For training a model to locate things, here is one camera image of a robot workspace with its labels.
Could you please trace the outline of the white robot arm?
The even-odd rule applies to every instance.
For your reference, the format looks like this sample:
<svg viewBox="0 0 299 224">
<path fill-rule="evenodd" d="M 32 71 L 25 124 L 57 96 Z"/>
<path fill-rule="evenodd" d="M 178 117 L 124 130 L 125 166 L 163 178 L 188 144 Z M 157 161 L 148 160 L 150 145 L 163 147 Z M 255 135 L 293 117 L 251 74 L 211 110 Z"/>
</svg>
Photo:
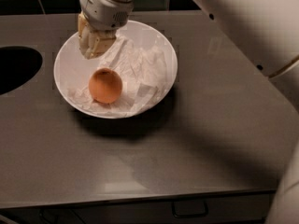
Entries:
<svg viewBox="0 0 299 224">
<path fill-rule="evenodd" d="M 260 69 L 295 110 L 299 111 L 299 0 L 193 0 L 231 41 Z M 85 26 L 101 35 L 128 21 L 133 0 L 79 0 L 81 52 L 88 58 L 103 54 Z"/>
</svg>

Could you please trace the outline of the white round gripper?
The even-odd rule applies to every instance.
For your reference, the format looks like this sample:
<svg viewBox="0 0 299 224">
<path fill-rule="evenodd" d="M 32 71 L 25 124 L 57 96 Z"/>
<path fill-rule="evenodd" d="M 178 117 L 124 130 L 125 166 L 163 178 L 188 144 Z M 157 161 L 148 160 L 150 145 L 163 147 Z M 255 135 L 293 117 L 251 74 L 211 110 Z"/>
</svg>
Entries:
<svg viewBox="0 0 299 224">
<path fill-rule="evenodd" d="M 78 43 L 86 59 L 102 56 L 114 44 L 115 31 L 128 22 L 133 0 L 79 0 Z M 90 25 L 98 31 L 92 31 Z"/>
</svg>

